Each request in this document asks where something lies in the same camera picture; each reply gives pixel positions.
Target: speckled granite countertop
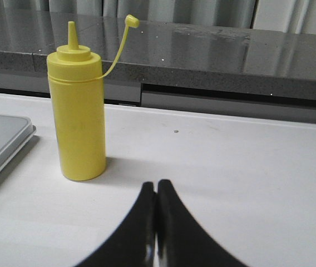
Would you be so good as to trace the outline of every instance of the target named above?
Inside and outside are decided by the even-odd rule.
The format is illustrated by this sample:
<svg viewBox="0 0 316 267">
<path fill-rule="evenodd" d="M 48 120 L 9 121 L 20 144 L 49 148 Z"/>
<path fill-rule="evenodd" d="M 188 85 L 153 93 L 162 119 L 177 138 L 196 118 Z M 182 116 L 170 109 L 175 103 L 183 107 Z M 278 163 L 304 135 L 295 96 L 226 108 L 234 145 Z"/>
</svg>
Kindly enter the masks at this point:
<svg viewBox="0 0 316 267">
<path fill-rule="evenodd" d="M 0 8 L 0 69 L 46 73 L 46 56 L 66 43 L 116 55 L 123 19 Z M 316 35 L 142 21 L 131 29 L 110 79 L 316 100 Z"/>
</svg>

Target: yellow squeeze bottle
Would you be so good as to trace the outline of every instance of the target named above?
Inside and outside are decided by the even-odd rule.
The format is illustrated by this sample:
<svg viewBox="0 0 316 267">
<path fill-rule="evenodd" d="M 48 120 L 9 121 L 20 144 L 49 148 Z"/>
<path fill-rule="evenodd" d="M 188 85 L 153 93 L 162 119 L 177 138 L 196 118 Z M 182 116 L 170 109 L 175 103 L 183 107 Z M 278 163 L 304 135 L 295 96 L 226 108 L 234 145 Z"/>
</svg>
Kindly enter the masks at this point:
<svg viewBox="0 0 316 267">
<path fill-rule="evenodd" d="M 93 179 L 106 167 L 103 78 L 118 61 L 129 27 L 139 20 L 125 19 L 125 31 L 115 60 L 102 75 L 101 57 L 78 44 L 75 23 L 68 23 L 68 45 L 47 57 L 48 82 L 55 118 L 60 165 L 65 177 Z"/>
</svg>

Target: black object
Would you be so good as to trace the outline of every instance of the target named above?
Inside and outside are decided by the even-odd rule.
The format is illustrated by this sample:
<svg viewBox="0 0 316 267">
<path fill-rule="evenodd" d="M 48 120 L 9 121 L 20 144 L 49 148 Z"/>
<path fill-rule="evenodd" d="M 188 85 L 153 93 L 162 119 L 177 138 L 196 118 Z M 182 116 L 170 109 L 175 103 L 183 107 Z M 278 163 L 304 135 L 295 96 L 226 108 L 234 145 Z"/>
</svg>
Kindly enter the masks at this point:
<svg viewBox="0 0 316 267">
<path fill-rule="evenodd" d="M 161 267 L 247 267 L 204 231 L 169 180 L 158 183 L 156 208 Z"/>
<path fill-rule="evenodd" d="M 153 183 L 145 182 L 135 204 L 120 226 L 77 267 L 153 266 L 155 200 Z"/>
</svg>

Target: white table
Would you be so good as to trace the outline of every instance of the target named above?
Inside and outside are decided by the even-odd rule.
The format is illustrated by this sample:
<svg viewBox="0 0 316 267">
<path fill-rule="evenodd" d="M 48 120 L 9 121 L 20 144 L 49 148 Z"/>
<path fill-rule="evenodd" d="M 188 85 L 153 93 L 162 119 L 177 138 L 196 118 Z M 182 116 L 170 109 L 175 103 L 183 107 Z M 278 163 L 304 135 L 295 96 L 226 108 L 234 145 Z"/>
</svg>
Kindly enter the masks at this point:
<svg viewBox="0 0 316 267">
<path fill-rule="evenodd" d="M 252 267 L 316 266 L 316 125 L 106 105 L 108 166 L 60 171 L 49 99 L 0 94 L 36 136 L 0 173 L 0 266 L 71 266 L 141 184 L 170 179 L 203 228 Z"/>
</svg>

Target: curtain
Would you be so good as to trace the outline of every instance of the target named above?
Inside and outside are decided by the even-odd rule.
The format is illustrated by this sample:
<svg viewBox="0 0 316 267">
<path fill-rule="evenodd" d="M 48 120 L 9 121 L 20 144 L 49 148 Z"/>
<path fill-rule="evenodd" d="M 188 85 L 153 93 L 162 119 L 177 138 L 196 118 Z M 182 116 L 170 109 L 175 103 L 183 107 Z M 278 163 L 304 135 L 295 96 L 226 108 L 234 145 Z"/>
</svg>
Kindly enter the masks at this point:
<svg viewBox="0 0 316 267">
<path fill-rule="evenodd" d="M 0 7 L 250 28 L 255 0 L 0 0 Z"/>
</svg>

